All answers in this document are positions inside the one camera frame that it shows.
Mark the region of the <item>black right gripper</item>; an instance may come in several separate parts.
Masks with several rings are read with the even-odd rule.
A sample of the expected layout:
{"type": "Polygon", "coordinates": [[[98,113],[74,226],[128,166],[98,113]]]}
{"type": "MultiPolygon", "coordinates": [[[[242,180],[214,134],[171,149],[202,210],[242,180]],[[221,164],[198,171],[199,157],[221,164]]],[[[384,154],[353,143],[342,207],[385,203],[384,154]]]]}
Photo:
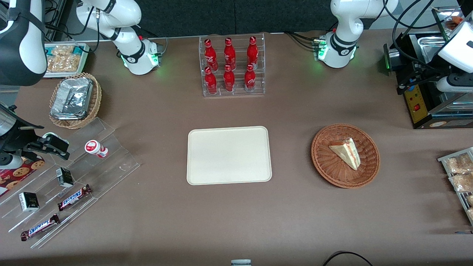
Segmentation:
{"type": "Polygon", "coordinates": [[[67,160],[70,153],[67,151],[56,150],[54,148],[68,148],[69,142],[56,135],[43,136],[45,146],[34,146],[30,143],[36,143],[39,136],[35,129],[43,129],[43,126],[37,126],[18,117],[14,110],[15,105],[2,105],[1,108],[1,132],[0,132],[0,163],[1,164],[22,164],[25,158],[33,161],[38,153],[53,154],[67,160]]]}

